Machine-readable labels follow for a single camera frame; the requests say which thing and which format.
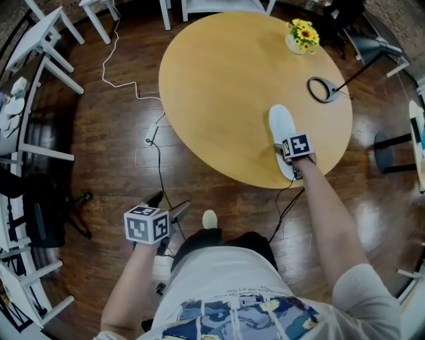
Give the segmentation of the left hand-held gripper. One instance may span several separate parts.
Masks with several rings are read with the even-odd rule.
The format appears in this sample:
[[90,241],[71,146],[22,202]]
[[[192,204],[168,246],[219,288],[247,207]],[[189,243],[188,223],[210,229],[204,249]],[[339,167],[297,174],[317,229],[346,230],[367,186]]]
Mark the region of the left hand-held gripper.
[[191,202],[183,201],[170,211],[159,209],[163,191],[158,191],[124,213],[126,238],[132,242],[158,246],[157,255],[164,256],[173,234],[172,224],[180,223],[190,211]]

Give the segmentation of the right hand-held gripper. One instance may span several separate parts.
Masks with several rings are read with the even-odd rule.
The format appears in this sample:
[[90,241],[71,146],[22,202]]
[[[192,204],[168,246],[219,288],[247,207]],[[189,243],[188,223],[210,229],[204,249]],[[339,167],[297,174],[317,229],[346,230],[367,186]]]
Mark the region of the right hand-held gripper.
[[274,144],[275,152],[280,154],[284,162],[282,173],[290,181],[302,179],[299,171],[294,167],[293,160],[306,157],[315,163],[314,150],[307,133],[289,135],[281,143]]

